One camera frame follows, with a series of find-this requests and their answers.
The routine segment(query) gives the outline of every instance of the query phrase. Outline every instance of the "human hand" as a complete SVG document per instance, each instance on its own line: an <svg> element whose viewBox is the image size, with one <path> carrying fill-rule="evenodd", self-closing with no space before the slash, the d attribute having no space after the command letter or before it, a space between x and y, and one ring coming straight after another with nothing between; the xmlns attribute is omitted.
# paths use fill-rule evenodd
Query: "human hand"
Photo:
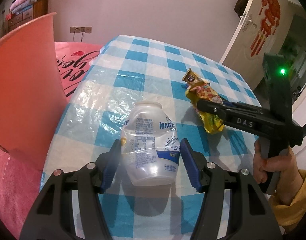
<svg viewBox="0 0 306 240"><path fill-rule="evenodd" d="M257 183L267 180L267 171L280 171L280 180L277 183L276 194L284 205L290 205L296 193L303 184L298 172L295 155L288 147L288 154L275 156L269 159L261 157L261 145L258 140L254 143L253 176Z"/></svg>

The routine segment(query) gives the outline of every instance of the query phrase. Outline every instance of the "finger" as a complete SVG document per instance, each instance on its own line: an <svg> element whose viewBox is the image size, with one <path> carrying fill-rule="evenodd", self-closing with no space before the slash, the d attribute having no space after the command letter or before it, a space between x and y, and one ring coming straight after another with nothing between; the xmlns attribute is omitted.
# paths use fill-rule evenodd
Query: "finger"
<svg viewBox="0 0 306 240"><path fill-rule="evenodd" d="M267 180L267 173L260 169L253 169L253 177L259 184L260 182L265 182Z"/></svg>
<svg viewBox="0 0 306 240"><path fill-rule="evenodd" d="M290 154L286 156L275 156L266 159L263 162L263 170L265 171L285 171L291 166L292 156Z"/></svg>
<svg viewBox="0 0 306 240"><path fill-rule="evenodd" d="M265 181L267 181L267 173L264 171L264 172L262 173L261 182L264 183Z"/></svg>
<svg viewBox="0 0 306 240"><path fill-rule="evenodd" d="M253 158L253 177L257 183L267 180L266 171L263 170L263 159L259 152L255 152Z"/></svg>
<svg viewBox="0 0 306 240"><path fill-rule="evenodd" d="M255 150L256 153L257 152L259 152L259 153L261 152L261 144L259 143L258 139L254 143L254 150Z"/></svg>

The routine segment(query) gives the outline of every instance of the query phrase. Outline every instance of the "blue and white tablecloth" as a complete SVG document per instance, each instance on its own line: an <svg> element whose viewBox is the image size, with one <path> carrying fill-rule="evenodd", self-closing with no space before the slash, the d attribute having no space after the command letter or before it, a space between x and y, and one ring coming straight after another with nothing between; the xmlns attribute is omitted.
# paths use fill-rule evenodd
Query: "blue and white tablecloth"
<svg viewBox="0 0 306 240"><path fill-rule="evenodd" d="M223 169L252 169L255 136L226 127L210 135L185 97L182 78L188 68L210 80L230 101L259 106L243 78L231 69L186 49L145 38L118 36L102 49L65 109L45 162L41 187L55 169L79 170L107 152L120 138L124 121L137 101L156 101L176 124L179 140ZM182 159L176 182L159 187L134 187L122 165L112 187L99 195L114 239L188 239L203 194L191 186ZM77 192L73 192L75 225L83 236ZM219 237L225 236L229 192L225 194Z"/></svg>

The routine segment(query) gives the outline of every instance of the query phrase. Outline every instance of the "bottle cap opening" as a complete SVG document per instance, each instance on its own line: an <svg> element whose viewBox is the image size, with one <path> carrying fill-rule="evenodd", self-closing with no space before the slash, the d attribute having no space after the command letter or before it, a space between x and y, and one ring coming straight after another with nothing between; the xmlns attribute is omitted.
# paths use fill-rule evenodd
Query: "bottle cap opening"
<svg viewBox="0 0 306 240"><path fill-rule="evenodd" d="M136 102L135 106L144 105L144 106L157 106L158 108L162 109L162 105L158 102L151 102L151 101L140 101Z"/></svg>

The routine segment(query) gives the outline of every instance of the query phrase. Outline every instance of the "door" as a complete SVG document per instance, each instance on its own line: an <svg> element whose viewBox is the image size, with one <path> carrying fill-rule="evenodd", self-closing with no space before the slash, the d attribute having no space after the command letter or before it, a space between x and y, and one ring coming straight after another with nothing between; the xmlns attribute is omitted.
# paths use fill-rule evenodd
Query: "door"
<svg viewBox="0 0 306 240"><path fill-rule="evenodd" d="M279 52L292 18L288 0L249 0L220 63L240 73L254 90L264 76L264 52Z"/></svg>

